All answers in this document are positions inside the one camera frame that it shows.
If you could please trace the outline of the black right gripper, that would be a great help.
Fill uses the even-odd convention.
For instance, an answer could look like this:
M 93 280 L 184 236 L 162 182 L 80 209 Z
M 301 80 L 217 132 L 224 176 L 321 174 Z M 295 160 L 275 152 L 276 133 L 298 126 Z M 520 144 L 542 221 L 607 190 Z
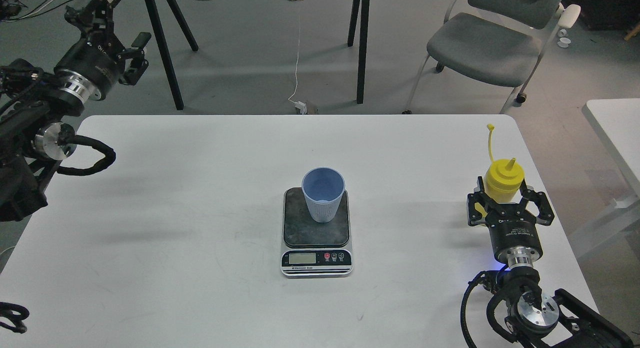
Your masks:
M 483 178 L 479 176 L 477 187 L 467 195 L 467 224 L 488 227 L 493 256 L 499 263 L 533 266 L 543 254 L 536 223 L 550 226 L 555 214 L 544 191 L 535 191 L 522 181 L 519 192 L 518 204 L 499 204 L 487 194 Z M 537 216 L 527 210 L 529 202 L 537 207 Z

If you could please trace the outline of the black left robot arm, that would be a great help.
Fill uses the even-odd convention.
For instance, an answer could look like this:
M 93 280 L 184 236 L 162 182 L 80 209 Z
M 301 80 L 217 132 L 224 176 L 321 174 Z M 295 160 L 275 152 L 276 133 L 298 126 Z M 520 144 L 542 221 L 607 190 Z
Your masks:
M 108 168 L 112 147 L 76 134 L 65 116 L 78 117 L 89 100 L 103 100 L 115 84 L 134 86 L 148 68 L 144 51 L 151 39 L 139 33 L 124 47 L 114 32 L 114 9 L 121 0 L 78 0 L 65 19 L 80 39 L 48 73 L 24 59 L 1 68 L 0 217 L 18 222 L 48 202 L 54 174 L 85 176 Z

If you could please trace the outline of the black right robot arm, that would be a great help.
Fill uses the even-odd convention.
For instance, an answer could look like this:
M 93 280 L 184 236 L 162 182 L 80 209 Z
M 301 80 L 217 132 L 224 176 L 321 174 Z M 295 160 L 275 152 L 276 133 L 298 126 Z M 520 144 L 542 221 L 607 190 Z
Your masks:
M 485 191 L 482 177 L 467 195 L 467 222 L 487 227 L 500 270 L 479 272 L 462 296 L 460 323 L 467 346 L 475 343 L 467 327 L 466 309 L 477 285 L 492 294 L 486 307 L 487 322 L 503 337 L 523 347 L 546 347 L 544 337 L 562 325 L 569 338 L 557 347 L 632 347 L 632 339 L 565 289 L 553 295 L 542 291 L 534 262 L 543 254 L 537 225 L 549 226 L 554 213 L 543 191 L 522 182 L 518 203 L 498 203 Z

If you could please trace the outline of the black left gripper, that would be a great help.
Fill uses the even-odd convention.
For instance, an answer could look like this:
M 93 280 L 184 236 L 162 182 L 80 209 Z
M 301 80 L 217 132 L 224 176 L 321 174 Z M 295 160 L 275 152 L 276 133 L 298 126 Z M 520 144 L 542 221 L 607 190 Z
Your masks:
M 78 28 L 80 40 L 54 68 L 55 76 L 61 79 L 60 92 L 80 102 L 104 100 L 118 81 L 134 86 L 146 72 L 149 62 L 145 48 L 152 35 L 139 33 L 125 49 L 115 35 L 114 9 L 121 1 L 76 0 L 66 5 L 64 19 Z M 123 71 L 123 62 L 128 60 L 130 64 Z

